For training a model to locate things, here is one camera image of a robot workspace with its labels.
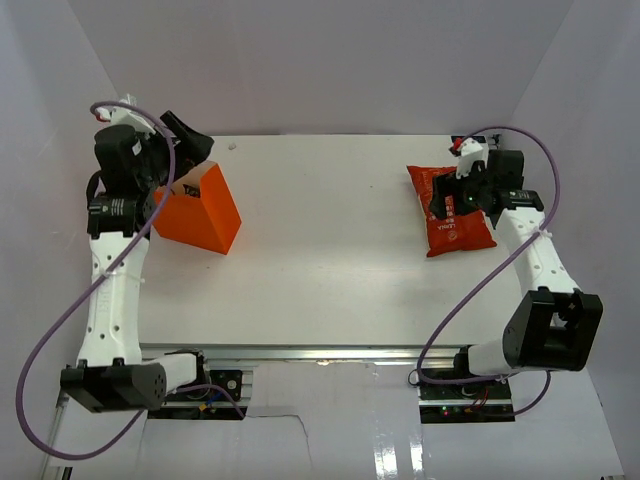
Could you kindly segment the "large red chip bag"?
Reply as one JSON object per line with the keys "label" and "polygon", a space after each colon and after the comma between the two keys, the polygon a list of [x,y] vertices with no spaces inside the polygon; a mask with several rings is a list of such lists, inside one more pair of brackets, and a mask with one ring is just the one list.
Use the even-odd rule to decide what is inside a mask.
{"label": "large red chip bag", "polygon": [[470,215],[453,214],[453,201],[445,199],[447,217],[439,220],[430,211],[433,197],[433,179],[455,171],[450,167],[407,166],[416,195],[421,203],[426,224],[428,258],[456,251],[475,251],[494,248],[497,243],[490,233],[482,212]]}

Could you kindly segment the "purple brown snack wrapper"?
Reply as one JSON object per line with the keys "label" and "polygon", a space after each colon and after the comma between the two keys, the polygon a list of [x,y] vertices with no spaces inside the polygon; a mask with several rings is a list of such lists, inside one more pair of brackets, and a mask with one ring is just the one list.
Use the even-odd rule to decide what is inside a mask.
{"label": "purple brown snack wrapper", "polygon": [[186,196],[193,197],[193,198],[201,197],[201,190],[197,186],[183,184],[183,189],[184,189],[184,194]]}

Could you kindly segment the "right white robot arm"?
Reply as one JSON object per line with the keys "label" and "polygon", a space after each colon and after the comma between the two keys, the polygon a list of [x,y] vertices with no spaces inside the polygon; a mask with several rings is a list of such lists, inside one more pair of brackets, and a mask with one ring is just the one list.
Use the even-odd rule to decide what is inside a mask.
{"label": "right white robot arm", "polygon": [[537,192],[524,189],[524,155],[490,150],[467,139],[452,146],[456,170],[434,178],[430,211],[437,218],[483,213],[510,255],[523,298],[496,339],[463,347],[454,357],[452,384],[472,399],[488,381],[522,371],[580,371],[603,314],[596,294],[583,292],[567,272],[547,229],[551,219]]}

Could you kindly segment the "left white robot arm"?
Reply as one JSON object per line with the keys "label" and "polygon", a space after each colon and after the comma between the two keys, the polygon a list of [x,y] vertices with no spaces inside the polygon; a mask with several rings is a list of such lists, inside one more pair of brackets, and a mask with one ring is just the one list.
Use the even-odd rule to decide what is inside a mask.
{"label": "left white robot arm", "polygon": [[199,399],[211,387],[202,356],[179,351],[146,361],[139,343],[142,269],[159,200],[155,192],[210,155],[214,141],[172,111],[160,117],[166,134],[113,117],[94,136],[99,169],[88,181],[87,233],[91,277],[85,336],[75,365],[61,371],[64,393],[92,413],[157,410],[179,388]]}

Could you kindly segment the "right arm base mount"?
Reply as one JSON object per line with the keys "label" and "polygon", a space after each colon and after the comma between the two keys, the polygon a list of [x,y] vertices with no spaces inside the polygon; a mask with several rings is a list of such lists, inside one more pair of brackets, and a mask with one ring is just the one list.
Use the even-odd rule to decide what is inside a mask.
{"label": "right arm base mount", "polygon": [[514,422],[509,383],[432,385],[422,382],[413,369],[407,382],[417,389],[422,425]]}

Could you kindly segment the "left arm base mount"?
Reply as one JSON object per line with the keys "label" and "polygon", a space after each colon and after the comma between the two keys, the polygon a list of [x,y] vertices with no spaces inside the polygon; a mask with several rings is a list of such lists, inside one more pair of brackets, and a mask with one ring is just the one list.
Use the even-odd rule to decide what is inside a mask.
{"label": "left arm base mount", "polygon": [[169,394],[160,408],[148,413],[149,419],[194,421],[241,421],[247,406],[243,404],[241,370],[209,370],[192,384],[199,389],[181,387]]}

